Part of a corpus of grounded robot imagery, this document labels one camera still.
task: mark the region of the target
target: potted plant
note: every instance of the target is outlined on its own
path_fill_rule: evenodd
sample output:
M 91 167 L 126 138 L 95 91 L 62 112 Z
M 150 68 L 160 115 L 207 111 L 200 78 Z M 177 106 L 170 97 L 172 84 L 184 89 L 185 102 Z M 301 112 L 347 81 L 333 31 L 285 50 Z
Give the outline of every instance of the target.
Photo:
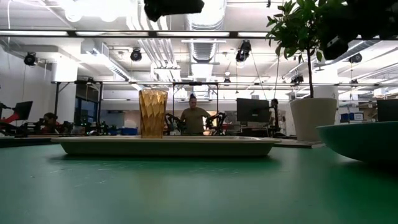
M 273 18 L 268 16 L 267 27 L 272 26 L 272 29 L 266 39 L 269 39 L 270 46 L 272 39 L 278 43 L 275 50 L 278 57 L 282 49 L 286 59 L 299 53 L 299 63 L 305 63 L 303 54 L 307 56 L 310 98 L 290 103 L 299 141 L 319 141 L 315 128 L 335 122 L 337 101 L 333 98 L 314 98 L 311 56 L 316 55 L 318 61 L 322 60 L 320 36 L 325 29 L 322 14 L 340 4 L 341 0 L 288 1 L 278 6 L 280 14 Z

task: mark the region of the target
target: green bowl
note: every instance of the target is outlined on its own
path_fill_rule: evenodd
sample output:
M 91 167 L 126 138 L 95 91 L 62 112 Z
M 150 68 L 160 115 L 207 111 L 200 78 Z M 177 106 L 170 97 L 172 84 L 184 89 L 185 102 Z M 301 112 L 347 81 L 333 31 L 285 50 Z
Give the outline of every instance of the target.
M 340 155 L 363 162 L 398 161 L 398 121 L 317 127 L 321 140 Z

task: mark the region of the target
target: desk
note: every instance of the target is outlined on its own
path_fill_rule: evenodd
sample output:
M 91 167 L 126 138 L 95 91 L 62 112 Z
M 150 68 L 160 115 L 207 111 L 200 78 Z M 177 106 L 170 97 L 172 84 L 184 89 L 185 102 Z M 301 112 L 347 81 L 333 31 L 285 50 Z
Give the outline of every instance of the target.
M 398 178 L 325 147 L 263 159 L 0 149 L 0 223 L 398 223 Z

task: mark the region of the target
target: black monitor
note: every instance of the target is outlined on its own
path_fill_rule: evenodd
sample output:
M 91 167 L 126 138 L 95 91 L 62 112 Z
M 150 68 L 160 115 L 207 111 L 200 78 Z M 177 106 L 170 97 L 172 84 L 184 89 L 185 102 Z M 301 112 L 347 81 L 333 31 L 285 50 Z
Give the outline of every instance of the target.
M 17 103 L 14 108 L 14 114 L 18 114 L 19 121 L 29 119 L 30 109 L 32 109 L 33 101 Z
M 379 121 L 398 121 L 398 100 L 378 100 Z
M 236 99 L 238 121 L 269 123 L 269 102 L 267 100 Z

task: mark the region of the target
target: white ceiling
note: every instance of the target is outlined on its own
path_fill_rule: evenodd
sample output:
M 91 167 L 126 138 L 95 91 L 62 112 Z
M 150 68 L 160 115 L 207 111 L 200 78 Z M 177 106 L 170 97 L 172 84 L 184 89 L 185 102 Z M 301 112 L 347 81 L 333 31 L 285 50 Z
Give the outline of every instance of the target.
M 34 0 L 26 0 L 25 2 L 38 5 Z M 266 31 L 268 29 L 266 27 L 267 16 L 278 13 L 276 9 L 277 3 L 272 3 L 271 8 L 266 8 L 266 2 L 267 1 L 260 0 L 228 0 L 224 18 L 224 30 Z M 55 4 L 54 1 L 46 1 L 46 3 L 49 5 Z M 0 29 L 8 29 L 7 4 L 7 0 L 0 0 Z M 65 12 L 62 8 L 55 7 L 52 8 L 52 10 L 53 12 L 50 12 L 43 7 L 34 7 L 20 2 L 12 2 L 9 10 L 11 29 L 70 29 L 73 27 L 78 30 L 128 30 L 125 17 L 119 17 L 114 22 L 103 22 L 99 17 L 83 17 L 78 22 L 65 22 Z M 167 23 L 172 30 L 186 29 L 185 16 L 182 15 L 167 17 Z M 80 54 L 80 44 L 82 41 L 83 39 L 68 38 L 12 38 L 11 43 L 56 45 L 78 60 L 85 62 L 86 68 L 79 69 L 81 74 L 90 74 L 103 80 L 112 79 L 112 72 L 104 65 L 91 62 L 87 60 L 86 56 Z M 124 69 L 131 72 L 133 76 L 136 71 L 150 71 L 151 61 L 145 53 L 142 54 L 142 60 L 140 62 L 132 62 L 129 58 L 130 53 L 128 50 L 132 47 L 139 47 L 136 39 L 101 39 L 99 41 L 106 43 L 111 50 L 110 56 L 122 65 Z M 236 68 L 234 57 L 236 55 L 236 49 L 240 44 L 241 40 L 228 39 L 225 44 L 218 45 L 214 62 L 220 64 L 213 67 L 212 73 L 214 76 L 222 80 L 223 74 L 225 72 L 230 72 L 231 77 L 234 78 L 238 74 L 239 82 L 257 82 L 258 76 L 262 77 L 262 80 L 265 82 L 275 82 L 278 71 L 278 82 L 283 82 L 281 77 L 291 72 L 298 65 L 298 61 L 292 58 L 289 60 L 280 58 L 278 67 L 277 64 L 275 64 L 277 57 L 274 53 L 276 44 L 273 43 L 272 46 L 269 47 L 268 42 L 265 40 L 251 40 L 253 54 L 246 60 L 243 68 Z M 188 47 L 186 44 L 181 43 L 181 39 L 172 39 L 172 46 L 178 65 L 182 69 L 182 77 L 186 77 L 190 73 Z M 347 82 L 351 77 L 371 73 L 379 68 L 397 63 L 396 58 L 398 56 L 398 50 L 372 60 L 372 58 L 395 49 L 396 47 L 397 42 L 382 41 L 362 51 L 363 62 L 354 65 L 352 74 L 350 69 L 351 65 L 348 62 L 339 62 L 333 66 L 333 69 L 338 70 L 341 81 Z M 304 74 L 305 77 L 307 76 L 306 73 L 308 71 L 306 71 L 305 65 L 300 66 L 298 71 Z M 397 75 L 395 71 L 381 73 L 367 80 L 367 82 L 379 82 L 382 79 L 391 79 L 395 75 Z M 287 82 L 290 81 L 290 76 L 291 75 L 286 76 Z

